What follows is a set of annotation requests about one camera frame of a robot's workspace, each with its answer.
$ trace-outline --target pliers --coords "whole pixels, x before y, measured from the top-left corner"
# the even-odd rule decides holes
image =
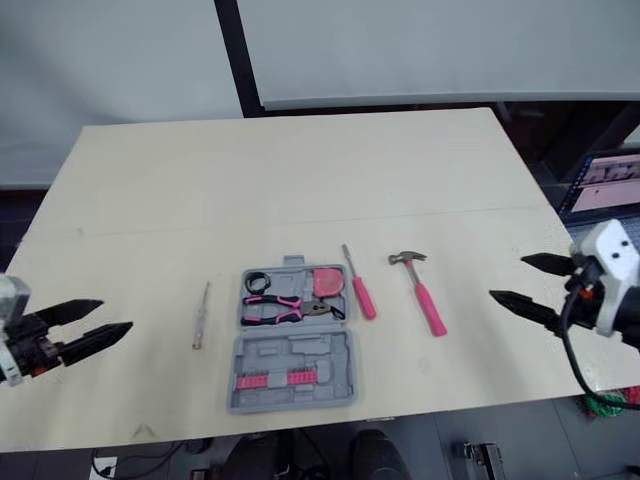
[[[336,318],[344,320],[345,315],[336,307],[321,302],[311,301],[303,302],[300,297],[279,297],[278,295],[259,295],[254,297],[247,297],[242,300],[244,305],[262,305],[262,304],[275,304],[283,305],[291,308],[288,312],[281,313],[275,317],[260,318],[260,317],[248,317],[243,316],[240,320],[240,324],[243,326],[254,325],[278,325],[282,322],[299,322],[305,315],[324,315],[325,313],[332,313]]]

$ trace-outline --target hammer head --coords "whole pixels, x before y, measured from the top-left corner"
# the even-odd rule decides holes
[[[411,260],[424,260],[427,256],[418,252],[404,251],[398,255],[389,255],[389,263],[391,265],[398,262],[410,262]]]

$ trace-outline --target black cable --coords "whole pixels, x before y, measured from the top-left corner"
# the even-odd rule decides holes
[[[143,478],[146,477],[147,475],[151,475],[153,472],[156,472],[158,470],[160,470],[160,468],[162,468],[162,466],[167,463],[171,457],[173,457],[176,452],[180,449],[180,447],[182,447],[182,445],[184,445],[184,442],[178,442],[177,445],[175,445],[175,447],[173,447],[172,449],[168,450],[166,453],[164,453],[162,456],[156,456],[156,455],[132,455],[131,457],[125,457],[124,460],[122,460],[122,462],[124,462],[125,460],[130,460],[133,457],[142,457],[142,458],[162,458],[164,456],[164,458],[162,459],[161,462],[159,462],[158,464],[154,465],[153,467],[151,467],[149,470],[147,470],[146,472],[141,472],[138,473],[136,475],[127,475],[124,477],[118,477],[118,476],[113,476],[110,477],[108,474],[103,474],[100,470],[98,470],[98,467],[96,467],[96,453],[98,452],[97,448],[93,449],[93,452],[91,453],[91,468],[93,469],[94,472],[96,472],[96,474],[102,478],[108,478],[110,480],[135,480],[138,478]]]
[[[580,367],[578,366],[578,361],[576,360],[576,355],[575,353],[573,353],[571,341],[569,340],[569,315],[571,314],[571,310],[573,310],[573,305],[578,298],[580,289],[580,285],[576,285],[571,289],[569,295],[567,295],[567,301],[562,307],[562,313],[560,314],[560,338],[562,338],[564,350],[565,352],[567,352],[567,358],[569,359],[569,365],[571,365],[573,375],[576,377],[576,380],[582,387],[582,390],[584,390],[584,393],[586,393],[588,397],[592,398],[596,402],[601,403],[602,405],[607,405],[609,407],[624,408],[626,410],[640,410],[639,404],[617,402],[615,400],[604,398],[602,395],[598,395],[596,392],[591,390],[589,385],[587,385],[584,377],[582,376],[582,372],[580,371]]]
[[[135,460],[135,459],[140,459],[140,460],[152,460],[155,458],[164,458],[165,456],[169,455],[171,453],[171,450],[173,450],[173,447],[176,446],[176,442],[171,442],[171,444],[169,445],[169,448],[167,449],[166,452],[160,453],[158,455],[129,455],[128,457],[124,457],[121,460],[118,459],[118,465],[117,466],[121,466],[123,463],[128,462],[130,460]]]
[[[327,458],[324,456],[322,451],[318,448],[318,444],[311,438],[311,435],[307,433],[304,428],[299,428],[300,433],[302,433],[307,441],[311,444],[313,449],[316,452],[316,455],[322,461],[322,466],[316,465],[315,467],[307,468],[300,475],[300,480],[328,480],[331,478],[331,468],[329,467],[329,462]]]

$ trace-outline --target pink hammer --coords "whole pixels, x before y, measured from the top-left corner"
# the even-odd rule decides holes
[[[438,310],[436,309],[433,300],[431,299],[431,295],[429,295],[429,291],[427,287],[424,286],[423,283],[420,282],[420,278],[418,278],[418,274],[416,273],[416,269],[413,267],[413,260],[424,260],[427,256],[417,252],[400,252],[398,255],[389,255],[389,263],[394,265],[398,262],[403,262],[411,278],[413,279],[413,283],[415,284],[416,296],[418,297],[418,302],[422,307],[422,311],[427,317],[427,321],[431,326],[431,331],[436,337],[441,337],[447,334],[447,327],[444,326],[442,320],[440,319],[440,315],[438,314]]]

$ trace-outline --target gray tool case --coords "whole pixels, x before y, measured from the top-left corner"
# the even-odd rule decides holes
[[[353,336],[344,326],[350,302],[347,274],[342,265],[305,265],[303,256],[285,257],[284,267],[252,269],[242,275],[238,324],[244,330],[233,348],[228,407],[231,413],[335,407],[356,397]],[[333,268],[345,286],[333,297],[313,296],[313,271]],[[247,275],[266,273],[271,281],[263,295],[322,300],[344,313],[304,316],[299,322],[242,326],[243,317],[273,317],[288,310],[282,305],[245,305],[253,296],[245,287]]]

